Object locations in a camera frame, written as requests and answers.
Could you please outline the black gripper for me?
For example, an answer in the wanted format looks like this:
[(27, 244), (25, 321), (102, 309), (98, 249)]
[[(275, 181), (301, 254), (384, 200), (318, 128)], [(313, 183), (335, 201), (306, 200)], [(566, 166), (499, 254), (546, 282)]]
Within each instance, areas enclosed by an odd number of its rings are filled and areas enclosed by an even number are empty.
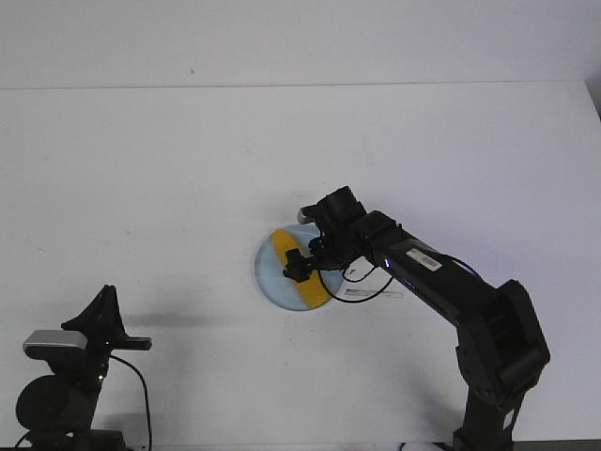
[(283, 275), (297, 282), (309, 280), (313, 272), (342, 270), (361, 255), (360, 239), (353, 225), (366, 214), (362, 203), (348, 186), (326, 195), (315, 205), (320, 216), (315, 223), (320, 231), (317, 239), (310, 241), (311, 257), (304, 257), (299, 248), (285, 252)]
[(104, 298), (107, 294), (108, 324), (112, 330), (112, 335), (119, 337), (115, 339), (101, 337), (88, 341), (85, 351), (98, 376), (107, 375), (110, 355), (114, 350), (146, 351), (152, 347), (152, 339), (150, 337), (125, 336), (126, 331), (120, 313), (115, 286), (105, 285), (78, 316), (63, 322), (61, 328), (86, 329), (94, 325), (100, 318), (104, 306)]

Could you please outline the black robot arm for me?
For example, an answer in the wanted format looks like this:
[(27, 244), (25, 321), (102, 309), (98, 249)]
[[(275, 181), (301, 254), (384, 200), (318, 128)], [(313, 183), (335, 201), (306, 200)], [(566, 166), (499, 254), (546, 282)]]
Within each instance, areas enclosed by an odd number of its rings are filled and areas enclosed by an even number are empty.
[(132, 363), (113, 355), (115, 350), (150, 350), (149, 337), (126, 333), (116, 287), (104, 286), (75, 318), (58, 329), (38, 329), (23, 342), (24, 354), (45, 362), (51, 370), (29, 382), (18, 396), (15, 414), (26, 429), (20, 439), (32, 450), (127, 450), (120, 430), (93, 429), (98, 400), (116, 361), (139, 378), (145, 402), (148, 449), (153, 446), (146, 380)]
[(468, 385), (454, 450), (511, 450), (516, 418), (528, 390), (550, 360), (527, 290), (516, 280), (490, 286), (470, 265), (443, 254), (394, 219), (368, 212), (349, 187), (298, 212), (306, 245), (278, 229), (267, 239), (272, 258), (255, 267), (273, 288), (270, 301), (290, 311), (311, 311), (336, 299), (328, 272), (339, 278), (357, 259), (386, 272), (455, 327), (458, 368)]

